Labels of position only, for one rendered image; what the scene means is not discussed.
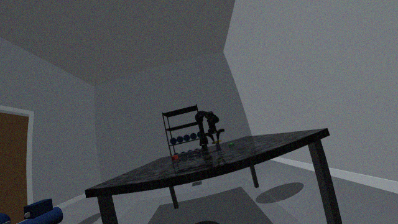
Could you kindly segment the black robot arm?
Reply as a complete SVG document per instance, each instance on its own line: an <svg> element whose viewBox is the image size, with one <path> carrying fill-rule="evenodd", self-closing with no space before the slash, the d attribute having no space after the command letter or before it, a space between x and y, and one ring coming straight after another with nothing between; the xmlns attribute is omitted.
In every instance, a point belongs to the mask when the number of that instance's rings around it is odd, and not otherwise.
<svg viewBox="0 0 398 224"><path fill-rule="evenodd" d="M203 137L204 129L203 129L203 117L207 118L208 125L213 125L219 122L219 118L212 112L206 112L206 111L199 111L195 115L196 122L198 123L199 130L200 130L200 146L202 146L203 151L208 151L208 139L207 137ZM216 127L213 126L208 130L209 134L214 133L216 131ZM203 144L203 145L202 145Z"/></svg>

